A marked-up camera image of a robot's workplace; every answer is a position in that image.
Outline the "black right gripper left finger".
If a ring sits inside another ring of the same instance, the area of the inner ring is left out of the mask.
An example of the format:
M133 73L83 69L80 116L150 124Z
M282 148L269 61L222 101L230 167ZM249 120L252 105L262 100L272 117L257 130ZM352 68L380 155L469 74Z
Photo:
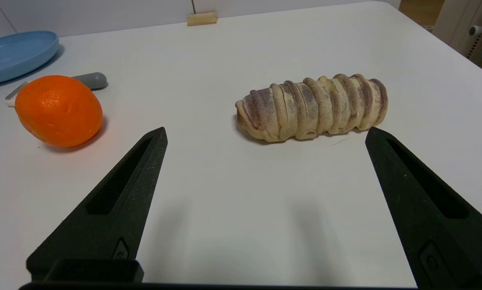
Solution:
M168 139L141 137L27 258L33 282L140 282L136 255Z

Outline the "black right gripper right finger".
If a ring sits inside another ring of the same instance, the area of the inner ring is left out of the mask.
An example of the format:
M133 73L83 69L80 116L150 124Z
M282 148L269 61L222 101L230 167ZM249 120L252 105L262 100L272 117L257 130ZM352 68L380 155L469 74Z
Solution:
M365 145L419 289L482 289L482 214L397 138Z

